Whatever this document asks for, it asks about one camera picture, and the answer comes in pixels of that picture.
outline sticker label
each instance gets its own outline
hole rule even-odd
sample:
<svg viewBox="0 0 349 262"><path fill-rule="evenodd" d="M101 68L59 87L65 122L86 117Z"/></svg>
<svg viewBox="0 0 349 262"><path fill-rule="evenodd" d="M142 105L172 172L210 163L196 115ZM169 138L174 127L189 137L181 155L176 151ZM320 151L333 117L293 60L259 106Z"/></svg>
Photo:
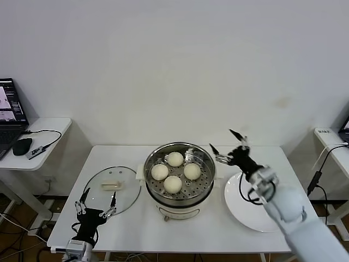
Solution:
<svg viewBox="0 0 349 262"><path fill-rule="evenodd" d="M329 134L329 133L331 133L330 130L318 130L318 132L319 132L320 134Z"/></svg>

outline computer mouse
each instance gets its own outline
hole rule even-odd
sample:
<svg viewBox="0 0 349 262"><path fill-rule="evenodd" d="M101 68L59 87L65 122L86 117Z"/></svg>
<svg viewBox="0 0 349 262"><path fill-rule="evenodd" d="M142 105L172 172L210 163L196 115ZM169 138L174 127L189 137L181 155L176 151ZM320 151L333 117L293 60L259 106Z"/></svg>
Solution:
<svg viewBox="0 0 349 262"><path fill-rule="evenodd" d="M28 153L32 142L33 139L31 138L24 138L18 140L12 147L13 154L15 156L23 156L24 154Z"/></svg>

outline white plate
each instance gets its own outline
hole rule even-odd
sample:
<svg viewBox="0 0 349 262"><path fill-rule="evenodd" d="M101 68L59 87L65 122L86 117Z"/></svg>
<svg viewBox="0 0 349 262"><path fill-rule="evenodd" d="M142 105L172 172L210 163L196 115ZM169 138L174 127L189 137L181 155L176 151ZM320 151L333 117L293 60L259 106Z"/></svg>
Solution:
<svg viewBox="0 0 349 262"><path fill-rule="evenodd" d="M242 173L233 175L225 185L224 198L230 212L245 226L259 232L274 232L279 230L275 222L269 217L263 206L256 206L245 201L239 192L239 181ZM245 177L242 178L241 191L247 198L247 193L251 188Z"/></svg>

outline power adapter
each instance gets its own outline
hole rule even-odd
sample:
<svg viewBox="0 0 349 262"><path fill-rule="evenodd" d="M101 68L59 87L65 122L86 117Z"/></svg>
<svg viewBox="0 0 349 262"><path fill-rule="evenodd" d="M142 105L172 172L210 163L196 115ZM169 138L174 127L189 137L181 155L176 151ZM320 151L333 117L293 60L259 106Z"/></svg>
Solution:
<svg viewBox="0 0 349 262"><path fill-rule="evenodd" d="M314 177L312 178L310 184L308 185L307 188L307 195L309 196L311 194L311 192L315 189L315 187L317 186L320 177L322 175L321 171L316 171Z"/></svg>

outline laptop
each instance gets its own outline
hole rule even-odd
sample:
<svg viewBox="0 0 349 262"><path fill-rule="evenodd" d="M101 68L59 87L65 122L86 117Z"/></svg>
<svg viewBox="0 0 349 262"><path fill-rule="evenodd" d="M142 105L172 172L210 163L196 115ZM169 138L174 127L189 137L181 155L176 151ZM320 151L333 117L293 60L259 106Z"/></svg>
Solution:
<svg viewBox="0 0 349 262"><path fill-rule="evenodd" d="M28 126L13 79L0 79L0 160Z"/></svg>
<svg viewBox="0 0 349 262"><path fill-rule="evenodd" d="M344 142L349 143L349 117L338 131L338 135Z"/></svg>

